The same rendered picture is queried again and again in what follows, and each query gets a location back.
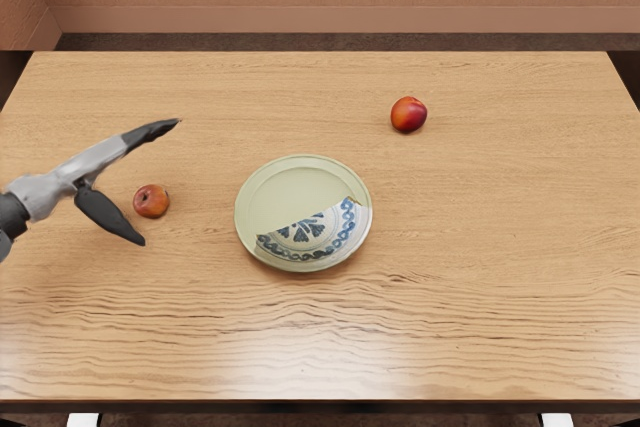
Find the red orange peach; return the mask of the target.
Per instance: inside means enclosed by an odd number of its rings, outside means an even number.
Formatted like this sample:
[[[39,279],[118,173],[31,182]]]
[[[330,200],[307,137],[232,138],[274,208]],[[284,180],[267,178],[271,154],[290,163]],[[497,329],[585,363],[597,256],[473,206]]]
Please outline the red orange peach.
[[[426,105],[412,96],[398,99],[390,112],[392,127],[401,133],[412,133],[419,130],[425,124],[427,117]]]

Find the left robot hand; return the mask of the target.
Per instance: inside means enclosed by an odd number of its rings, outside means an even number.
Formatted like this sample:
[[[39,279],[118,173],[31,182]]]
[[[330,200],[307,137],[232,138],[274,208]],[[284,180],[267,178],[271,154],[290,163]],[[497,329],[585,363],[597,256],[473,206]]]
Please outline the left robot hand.
[[[171,131],[180,120],[170,118],[151,122],[128,132],[111,136],[69,158],[51,171],[23,175],[10,182],[0,193],[14,194],[30,215],[30,223],[51,215],[67,197],[96,225],[135,245],[146,244],[122,211],[106,195],[94,188],[96,179],[113,163],[138,147],[155,141]]]

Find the small red apple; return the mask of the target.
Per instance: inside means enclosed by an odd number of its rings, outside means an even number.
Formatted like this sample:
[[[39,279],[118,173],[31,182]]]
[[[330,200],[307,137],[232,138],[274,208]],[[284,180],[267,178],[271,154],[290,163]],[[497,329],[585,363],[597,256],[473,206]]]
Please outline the small red apple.
[[[132,206],[139,216],[157,219],[162,217],[170,206],[169,194],[161,185],[147,184],[135,192]]]

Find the green plate with blue pattern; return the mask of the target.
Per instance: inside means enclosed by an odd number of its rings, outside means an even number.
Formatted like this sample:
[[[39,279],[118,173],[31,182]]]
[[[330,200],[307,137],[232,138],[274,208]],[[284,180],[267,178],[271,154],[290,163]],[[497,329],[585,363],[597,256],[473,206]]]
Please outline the green plate with blue pattern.
[[[286,272],[332,268],[368,236],[373,203],[364,181],[330,157],[297,154],[254,171],[234,205],[237,235],[262,263]]]

